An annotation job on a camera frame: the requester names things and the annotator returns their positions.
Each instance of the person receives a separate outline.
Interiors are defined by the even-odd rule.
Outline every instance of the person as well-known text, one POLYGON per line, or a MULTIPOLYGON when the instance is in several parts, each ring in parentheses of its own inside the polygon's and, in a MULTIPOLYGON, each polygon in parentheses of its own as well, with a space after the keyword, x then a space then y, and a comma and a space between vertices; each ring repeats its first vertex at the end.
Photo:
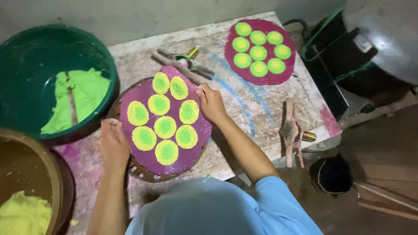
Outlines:
POLYGON ((89 235, 322 234, 264 152, 228 116, 221 93, 203 83, 196 91, 205 116, 224 134, 255 184, 255 199, 239 187, 197 178, 171 188, 139 210, 127 227, 124 175, 130 155, 117 120, 102 121, 98 140, 104 174, 89 235))

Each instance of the yellow and green disc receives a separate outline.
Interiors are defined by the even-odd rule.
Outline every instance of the yellow and green disc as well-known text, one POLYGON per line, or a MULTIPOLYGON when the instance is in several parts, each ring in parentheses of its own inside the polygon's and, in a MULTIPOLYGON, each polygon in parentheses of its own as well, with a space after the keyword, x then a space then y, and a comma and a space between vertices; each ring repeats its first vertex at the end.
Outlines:
POLYGON ((279 59, 288 59, 292 55, 292 51, 288 46, 280 44, 274 48, 274 54, 279 59))
POLYGON ((167 78, 165 73, 158 72, 154 76, 153 88, 156 93, 161 95, 167 93, 168 89, 170 88, 170 80, 167 78))
POLYGON ((247 68, 251 62, 251 57, 246 53, 238 53, 234 56, 234 64, 240 69, 247 68))
POLYGON ((171 140, 163 140, 155 147, 155 156, 161 165, 171 165, 178 158, 178 146, 171 140))
POLYGON ((250 72, 255 77, 264 77, 268 73, 268 68, 263 61, 256 61, 251 64, 250 72))
POLYGON ((199 106, 194 100, 186 100, 181 104, 178 115, 183 124, 193 124, 199 118, 199 106))
POLYGON ((274 74, 281 74, 286 69, 286 64, 278 58, 270 59, 267 63, 268 70, 274 74))
POLYGON ((181 77, 173 77, 171 79, 170 92, 176 100, 186 99, 189 94, 187 85, 181 77))
POLYGON ((271 31, 267 34, 267 41, 273 45, 279 45, 283 43, 283 35, 277 31, 271 31))
POLYGON ((250 40, 255 45, 263 45, 267 41, 267 37, 265 34, 261 31, 253 31, 250 34, 250 40))
POLYGON ((197 144, 197 133, 191 125, 182 125, 176 132, 176 142, 184 149, 191 149, 197 144))
POLYGON ((267 57, 267 50, 263 46, 253 46, 250 50, 250 56, 255 61, 262 61, 267 57))
POLYGON ((132 131, 132 141, 139 150, 149 151, 154 148, 157 136, 151 128, 138 126, 132 131))
POLYGON ((135 126, 145 125, 150 119, 147 108, 139 101, 132 101, 128 105, 127 115, 129 123, 135 126))
POLYGON ((176 121, 170 116, 160 117, 154 123, 154 131, 161 139, 171 138, 176 130, 176 121))
POLYGON ((151 95, 148 99, 148 109, 155 115, 164 115, 170 110, 170 100, 165 95, 151 95))
POLYGON ((246 38, 238 37, 232 41, 232 47, 238 52, 246 52, 250 48, 250 42, 246 38))
POLYGON ((238 24, 235 25, 235 31, 237 32, 238 35, 245 37, 245 36, 250 35, 252 28, 249 24, 245 22, 239 22, 238 24))

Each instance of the table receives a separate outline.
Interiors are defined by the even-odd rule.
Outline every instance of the table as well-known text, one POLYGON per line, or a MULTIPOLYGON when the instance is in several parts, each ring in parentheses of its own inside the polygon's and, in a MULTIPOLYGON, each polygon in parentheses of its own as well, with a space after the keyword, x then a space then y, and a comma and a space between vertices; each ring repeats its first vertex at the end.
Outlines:
MULTIPOLYGON (((198 45, 200 54, 195 62, 216 74, 213 80, 208 81, 209 85, 221 92, 228 114, 261 147, 270 160, 281 157, 279 129, 283 102, 287 97, 294 97, 299 123, 305 130, 317 135, 314 143, 340 134, 341 129, 299 55, 296 55, 292 76, 280 85, 256 86, 231 70, 224 57, 224 45, 229 29, 241 19, 257 18, 282 26, 276 14, 268 12, 109 46, 120 79, 120 91, 159 71, 160 65, 150 59, 153 50, 161 48, 171 53, 183 53, 198 45)), ((77 142, 54 147, 68 163, 76 182, 73 220, 67 234, 84 234, 90 222, 102 173, 96 144, 99 135, 100 130, 97 130, 77 142)), ((147 183, 129 176, 126 190, 130 217, 144 205, 146 195, 164 193, 180 181, 206 177, 208 174, 220 180, 233 177, 234 172, 239 171, 239 166, 228 154, 227 149, 224 149, 226 141, 216 133, 212 137, 215 140, 209 140, 198 163, 177 178, 161 183, 147 183)), ((302 147, 314 143, 302 142, 302 147)))

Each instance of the gray wall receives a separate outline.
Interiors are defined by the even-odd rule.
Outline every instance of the gray wall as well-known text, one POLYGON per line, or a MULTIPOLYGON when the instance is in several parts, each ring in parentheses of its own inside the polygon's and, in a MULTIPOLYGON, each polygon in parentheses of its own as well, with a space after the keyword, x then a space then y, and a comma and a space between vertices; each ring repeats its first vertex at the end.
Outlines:
POLYGON ((64 23, 106 45, 275 10, 284 22, 318 20, 345 0, 0 0, 0 42, 40 25, 64 23))

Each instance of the green powder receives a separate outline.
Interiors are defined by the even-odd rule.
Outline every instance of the green powder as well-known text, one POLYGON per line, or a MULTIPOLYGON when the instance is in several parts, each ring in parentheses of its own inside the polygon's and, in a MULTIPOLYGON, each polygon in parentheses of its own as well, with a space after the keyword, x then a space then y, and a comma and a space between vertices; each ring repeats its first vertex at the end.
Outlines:
POLYGON ((250 34, 250 40, 255 45, 263 45, 267 41, 267 37, 265 34, 261 31, 253 31, 250 34))
POLYGON ((235 25, 235 31, 237 32, 238 35, 240 36, 248 36, 251 33, 251 26, 245 22, 239 22, 238 24, 235 25))
POLYGON ((157 136, 151 128, 139 126, 132 131, 132 141, 139 150, 149 151, 154 148, 157 136))
POLYGON ((170 88, 170 80, 167 78, 167 75, 162 72, 158 72, 153 79, 153 88, 158 94, 167 93, 170 88))
POLYGON ((232 47, 238 52, 246 52, 250 48, 250 42, 243 37, 238 37, 232 41, 232 47))
POLYGON ((163 140, 155 147, 155 157, 161 165, 171 165, 178 158, 178 146, 171 140, 163 140))
POLYGON ((283 35, 277 31, 271 31, 267 34, 267 41, 273 45, 279 45, 283 42, 283 35))
POLYGON ((173 77, 171 79, 170 92, 176 100, 186 99, 189 94, 186 83, 181 77, 173 77))
POLYGON ((263 46, 253 46, 250 50, 250 56, 255 61, 262 61, 267 57, 267 50, 263 46))
POLYGON ((292 55, 292 51, 286 45, 278 45, 274 48, 274 54, 279 59, 288 59, 292 55))
POLYGON ((53 115, 48 123, 41 128, 41 134, 53 134, 72 126, 68 88, 72 89, 78 122, 82 122, 100 105, 109 89, 110 81, 101 76, 100 71, 91 68, 88 72, 73 70, 56 76, 55 100, 53 115))
POLYGON ((199 118, 199 106, 194 100, 186 100, 181 104, 178 115, 183 124, 193 124, 199 118))
POLYGON ((158 137, 162 139, 171 138, 176 133, 176 121, 169 116, 163 116, 157 119, 154 123, 154 131, 158 137))
POLYGON ((255 77, 264 77, 268 73, 268 68, 263 61, 256 61, 251 64, 250 72, 255 77))
POLYGON ((145 125, 149 120, 147 108, 139 101, 132 101, 127 110, 128 121, 135 126, 145 125))
POLYGON ((182 125, 176 132, 176 142, 184 149, 191 149, 197 144, 197 133, 191 125, 182 125))
POLYGON ((152 95, 148 99, 148 109, 155 115, 164 115, 170 110, 170 100, 165 95, 152 95))
POLYGON ((286 69, 286 64, 278 58, 270 59, 267 63, 268 70, 274 74, 281 74, 286 69))
POLYGON ((251 57, 246 53, 238 53, 234 56, 234 64, 240 69, 247 68, 251 62, 251 57))
POLYGON ((25 196, 24 191, 16 192, 0 207, 1 234, 44 235, 51 215, 52 208, 47 200, 25 196))

